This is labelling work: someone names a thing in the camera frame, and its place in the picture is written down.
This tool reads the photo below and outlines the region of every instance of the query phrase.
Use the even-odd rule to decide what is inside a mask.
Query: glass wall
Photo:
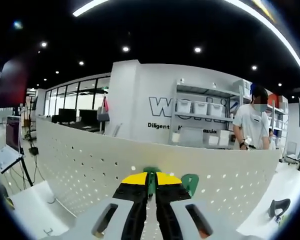
[[[76,82],[67,87],[64,103],[65,109],[76,109],[78,86],[79,83]]]
[[[56,100],[58,89],[53,89],[50,97],[49,116],[56,115]]]
[[[59,114],[59,109],[95,109],[101,107],[107,93],[110,77],[91,79],[61,86],[45,93],[44,115]]]
[[[59,114],[59,109],[63,109],[65,105],[66,86],[58,88],[58,94],[56,96],[55,114]]]
[[[76,116],[79,117],[80,109],[93,109],[93,101],[96,89],[96,79],[82,81],[79,85],[78,100],[76,103]]]
[[[45,116],[49,115],[50,94],[51,94],[51,91],[47,91],[45,93],[45,103],[44,103],[44,115]]]

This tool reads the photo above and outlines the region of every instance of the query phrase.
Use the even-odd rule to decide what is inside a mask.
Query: person
[[[233,132],[235,135],[234,149],[247,150],[246,140],[251,140],[258,150],[268,150],[269,119],[265,113],[268,106],[268,93],[260,85],[252,89],[252,100],[249,104],[239,107],[233,120]]]
[[[270,128],[269,129],[269,141],[270,141],[269,150],[276,150],[276,143],[273,140],[273,138],[274,138],[274,132]]]

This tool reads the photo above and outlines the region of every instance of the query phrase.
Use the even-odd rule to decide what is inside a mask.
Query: fluorescent light strip
[[[75,17],[80,16],[81,14],[84,14],[86,11],[94,8],[97,5],[103,4],[104,2],[107,2],[108,0],[93,0],[89,3],[87,3],[86,5],[80,7],[78,10],[74,11],[72,14]]]
[[[246,11],[256,19],[258,19],[260,22],[262,22],[264,25],[266,25],[280,40],[281,42],[286,46],[286,48],[289,50],[289,52],[292,54],[294,57],[294,60],[300,67],[300,58],[298,57],[296,51],[293,49],[291,44],[288,42],[288,40],[279,32],[278,29],[274,25],[271,24],[270,21],[268,21],[264,16],[262,16],[260,13],[258,13],[256,10],[254,10],[252,7],[244,4],[243,2],[239,0],[224,0],[230,4],[233,4],[237,6],[238,8]]]

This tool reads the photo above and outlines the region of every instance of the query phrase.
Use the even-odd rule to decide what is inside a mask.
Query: white table
[[[15,207],[12,215],[33,239],[58,236],[75,225],[76,218],[61,204],[49,204],[54,197],[46,181],[10,198]]]
[[[291,213],[297,206],[300,199],[300,171],[297,165],[278,163],[270,185],[262,199],[240,225],[237,231],[243,235],[254,235],[263,239],[270,239],[279,229],[275,219],[270,219],[268,209],[272,200],[290,199],[291,204],[285,215]]]

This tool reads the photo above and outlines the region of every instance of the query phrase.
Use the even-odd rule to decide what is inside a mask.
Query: face mask
[[[267,104],[254,104],[254,109],[258,112],[265,112],[267,110],[268,105]]]

